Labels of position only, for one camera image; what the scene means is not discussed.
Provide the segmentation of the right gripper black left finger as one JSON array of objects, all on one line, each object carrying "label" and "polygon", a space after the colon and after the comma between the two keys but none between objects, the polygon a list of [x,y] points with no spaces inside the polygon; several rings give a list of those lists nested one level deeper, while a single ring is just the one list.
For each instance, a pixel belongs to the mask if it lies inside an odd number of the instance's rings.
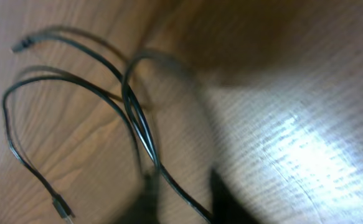
[{"label": "right gripper black left finger", "polygon": [[146,174],[141,192],[114,224],[159,224],[158,200],[159,175]]}]

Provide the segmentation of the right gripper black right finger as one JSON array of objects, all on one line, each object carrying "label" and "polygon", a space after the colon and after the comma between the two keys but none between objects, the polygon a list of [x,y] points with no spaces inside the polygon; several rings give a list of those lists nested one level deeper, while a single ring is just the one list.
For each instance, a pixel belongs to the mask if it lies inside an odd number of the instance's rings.
[{"label": "right gripper black right finger", "polygon": [[212,169],[210,172],[210,189],[212,193],[212,223],[214,224],[259,224],[259,221],[248,213],[222,180]]}]

